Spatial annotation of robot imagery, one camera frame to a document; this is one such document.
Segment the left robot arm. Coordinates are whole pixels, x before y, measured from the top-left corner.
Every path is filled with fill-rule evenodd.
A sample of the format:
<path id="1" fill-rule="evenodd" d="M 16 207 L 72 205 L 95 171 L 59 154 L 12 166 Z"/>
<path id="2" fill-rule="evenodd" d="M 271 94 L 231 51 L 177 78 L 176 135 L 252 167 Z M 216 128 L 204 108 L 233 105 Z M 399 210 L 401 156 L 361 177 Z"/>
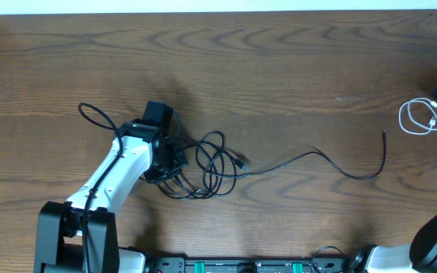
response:
<path id="1" fill-rule="evenodd" d="M 65 202 L 40 210 L 35 272 L 145 272 L 146 256 L 118 245 L 116 218 L 140 177 L 162 182 L 181 163 L 155 119 L 115 127 L 112 147 L 89 180 Z"/>

